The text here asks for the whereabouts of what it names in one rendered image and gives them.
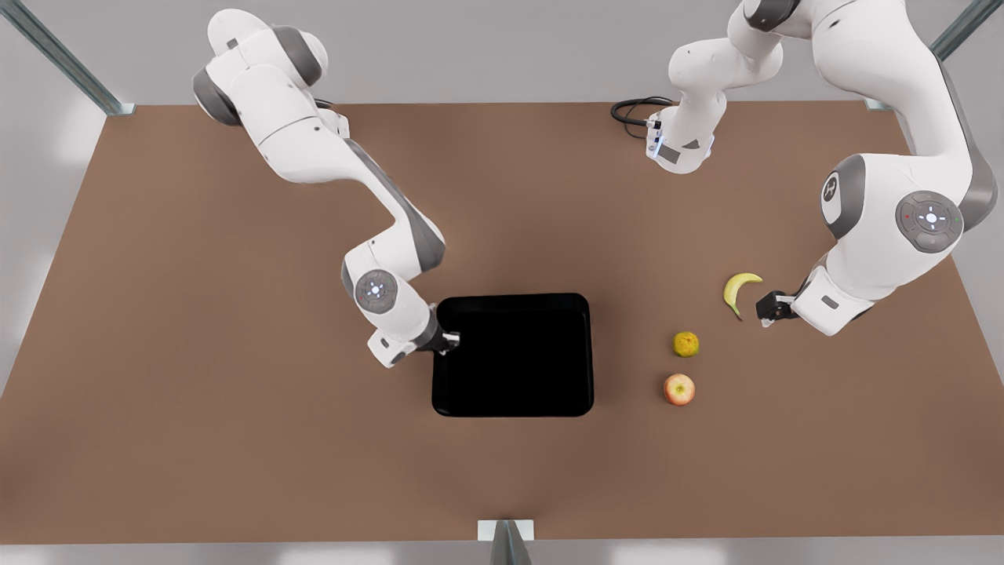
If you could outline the yellow banana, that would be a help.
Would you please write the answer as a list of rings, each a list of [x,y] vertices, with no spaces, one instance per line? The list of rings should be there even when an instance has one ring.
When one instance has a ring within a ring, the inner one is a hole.
[[[726,282],[723,289],[723,300],[724,303],[728,305],[729,308],[734,312],[734,315],[738,319],[742,319],[741,312],[737,307],[737,299],[739,290],[746,283],[762,283],[762,279],[756,273],[742,272],[736,273],[731,279]]]

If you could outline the black square tray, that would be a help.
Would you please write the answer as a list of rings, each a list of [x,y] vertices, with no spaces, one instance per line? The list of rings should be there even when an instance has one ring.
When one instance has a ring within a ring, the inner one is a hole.
[[[591,311],[579,293],[450,297],[438,324],[431,406],[451,417],[577,417],[593,407]]]

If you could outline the silver frame post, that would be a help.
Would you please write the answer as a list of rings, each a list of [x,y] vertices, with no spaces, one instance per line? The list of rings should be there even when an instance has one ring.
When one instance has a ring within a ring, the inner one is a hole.
[[[44,57],[55,65],[80,92],[108,117],[126,117],[135,104],[122,103],[90,70],[32,13],[22,0],[0,0],[0,15],[18,30]]]
[[[477,539],[491,542],[489,565],[532,565],[525,543],[535,539],[533,519],[481,519]]]
[[[963,11],[949,24],[929,47],[940,62],[944,62],[987,19],[1004,5],[1004,0],[971,0]]]

